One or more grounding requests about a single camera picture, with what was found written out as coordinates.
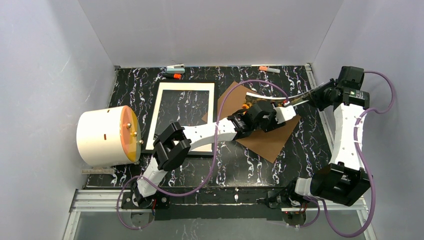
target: white wall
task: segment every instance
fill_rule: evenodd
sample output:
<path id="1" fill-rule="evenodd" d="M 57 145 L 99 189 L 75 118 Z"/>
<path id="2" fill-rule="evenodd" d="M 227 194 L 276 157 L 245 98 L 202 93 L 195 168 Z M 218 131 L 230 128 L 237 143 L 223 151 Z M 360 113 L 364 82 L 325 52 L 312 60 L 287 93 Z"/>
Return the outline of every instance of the white wall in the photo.
<path id="1" fill-rule="evenodd" d="M 0 4 L 0 239 L 62 239 L 85 178 L 80 114 L 107 106 L 114 67 L 77 0 Z"/>
<path id="2" fill-rule="evenodd" d="M 337 78 L 343 65 L 386 74 L 398 94 L 392 111 L 370 113 L 364 123 L 363 151 L 377 190 L 376 235 L 422 239 L 424 2 L 344 1 L 312 67 L 322 83 Z M 366 75 L 362 89 L 371 106 L 387 107 L 390 91 L 382 78 Z"/>
<path id="3" fill-rule="evenodd" d="M 341 0 L 79 0 L 114 65 L 312 62 Z"/>

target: marble tabletop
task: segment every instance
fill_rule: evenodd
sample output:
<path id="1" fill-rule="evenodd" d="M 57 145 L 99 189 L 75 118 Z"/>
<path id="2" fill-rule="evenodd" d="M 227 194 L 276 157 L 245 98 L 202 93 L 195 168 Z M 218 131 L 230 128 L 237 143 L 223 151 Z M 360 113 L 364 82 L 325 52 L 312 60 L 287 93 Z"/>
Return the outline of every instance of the marble tabletop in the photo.
<path id="1" fill-rule="evenodd" d="M 259 71 L 257 66 L 228 67 L 187 67 L 183 79 L 213 80 L 218 84 L 219 96 L 233 82 L 249 79 L 261 79 L 281 86 L 289 96 L 304 93 L 311 89 L 304 66 L 276 66 L 280 73 Z M 163 79 L 163 67 L 120 68 L 114 85 L 109 107 L 130 106 L 138 117 L 141 134 L 146 131 L 146 118 L 154 105 L 154 85 Z M 245 87 L 264 96 L 282 97 L 280 92 L 270 85 L 260 83 L 245 84 Z M 199 124 L 198 117 L 193 118 L 188 109 L 198 101 L 189 101 L 195 96 L 184 95 L 184 107 L 167 112 L 164 116 L 178 115 L 180 120 L 189 124 Z M 198 106 L 196 116 L 203 116 L 207 107 Z M 212 177 L 207 183 L 209 188 L 249 188 L 283 187 L 296 177 L 311 177 L 325 166 L 331 158 L 330 147 L 317 109 L 307 104 L 295 107 L 301 116 L 280 155 L 271 163 L 236 141 L 218 144 L 219 156 Z M 146 169 L 150 155 L 142 154 L 139 164 L 114 166 L 116 173 L 89 175 L 85 188 L 118 188 L 128 179 L 140 175 Z M 212 158 L 188 157 L 180 168 L 166 175 L 161 186 L 197 187 L 209 172 Z"/>

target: brown cardboard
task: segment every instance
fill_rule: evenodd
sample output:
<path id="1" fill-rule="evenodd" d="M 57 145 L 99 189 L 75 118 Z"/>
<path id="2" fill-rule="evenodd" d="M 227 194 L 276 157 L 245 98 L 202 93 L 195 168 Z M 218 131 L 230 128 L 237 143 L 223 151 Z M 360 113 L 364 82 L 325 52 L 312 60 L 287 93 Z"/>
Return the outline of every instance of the brown cardboard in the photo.
<path id="1" fill-rule="evenodd" d="M 222 94 L 218 99 L 218 111 L 224 96 L 234 87 L 237 83 L 233 82 L 229 88 Z M 222 113 L 220 118 L 226 118 L 229 115 L 233 114 L 235 111 L 242 108 L 242 105 L 245 101 L 246 93 L 255 93 L 254 91 L 244 87 L 239 86 L 234 89 L 231 94 L 228 96 L 225 101 L 224 106 L 222 107 Z M 202 117 L 202 120 L 206 122 L 208 114 Z M 298 125 L 301 117 L 295 116 L 293 119 L 286 122 L 285 126 L 272 130 L 270 132 L 263 132 L 262 130 L 256 130 L 252 132 L 249 137 L 236 140 L 246 148 L 252 150 L 254 153 L 258 154 L 267 161 L 274 163 L 290 135 L 292 135 L 293 130 Z"/>

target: robotic arm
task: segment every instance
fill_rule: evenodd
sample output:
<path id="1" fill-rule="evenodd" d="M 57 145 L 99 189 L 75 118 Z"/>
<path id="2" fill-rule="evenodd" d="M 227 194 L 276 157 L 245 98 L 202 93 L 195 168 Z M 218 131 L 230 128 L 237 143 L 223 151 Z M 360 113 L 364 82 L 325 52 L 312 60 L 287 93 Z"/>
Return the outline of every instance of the robotic arm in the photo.
<path id="1" fill-rule="evenodd" d="M 295 178 L 282 190 L 269 191 L 258 203 L 269 208 L 281 208 L 293 200 L 308 202 L 304 199 L 306 196 L 351 206 L 370 188 L 368 175 L 352 140 L 354 128 L 358 128 L 358 141 L 361 144 L 364 118 L 357 126 L 355 122 L 370 104 L 369 93 L 360 90 L 363 80 L 362 68 L 344 66 L 338 79 L 331 79 L 299 98 L 291 99 L 283 107 L 259 101 L 251 108 L 237 111 L 219 121 L 218 142 L 232 141 L 246 138 L 256 129 L 269 132 L 284 126 L 296 115 L 293 106 L 298 103 L 308 103 L 319 111 L 334 106 L 336 133 L 329 164 L 312 178 Z M 144 179 L 157 186 L 167 172 L 183 164 L 189 151 L 214 143 L 215 129 L 215 123 L 181 127 L 178 122 L 166 128 L 153 144 L 154 152 L 143 178 L 131 187 L 133 199 L 141 204 L 146 197 L 154 195 L 156 189 Z"/>

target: white cylinder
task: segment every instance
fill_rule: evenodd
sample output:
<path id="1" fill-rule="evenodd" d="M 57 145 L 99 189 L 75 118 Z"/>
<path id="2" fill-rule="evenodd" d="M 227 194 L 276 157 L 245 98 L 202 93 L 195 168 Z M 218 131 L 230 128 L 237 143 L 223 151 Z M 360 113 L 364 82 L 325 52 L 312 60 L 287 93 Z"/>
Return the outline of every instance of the white cylinder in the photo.
<path id="1" fill-rule="evenodd" d="M 92 167 L 133 164 L 140 158 L 141 133 L 129 106 L 84 112 L 76 128 L 76 145 Z"/>

